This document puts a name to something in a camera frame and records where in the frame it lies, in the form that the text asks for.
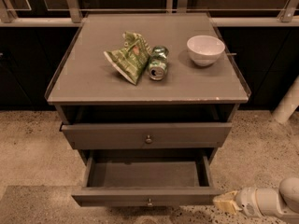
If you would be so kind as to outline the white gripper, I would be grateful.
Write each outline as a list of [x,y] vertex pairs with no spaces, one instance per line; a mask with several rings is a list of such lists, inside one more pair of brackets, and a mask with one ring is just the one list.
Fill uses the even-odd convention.
[[234,190],[213,198],[213,204],[225,213],[236,215],[241,211],[247,217],[257,217],[256,188]]

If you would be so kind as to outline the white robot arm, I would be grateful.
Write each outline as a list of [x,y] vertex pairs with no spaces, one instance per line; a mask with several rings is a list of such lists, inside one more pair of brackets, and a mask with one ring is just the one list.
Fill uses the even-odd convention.
[[246,217],[276,217],[299,224],[299,178],[288,177],[277,189],[248,187],[216,196],[213,204],[223,212]]

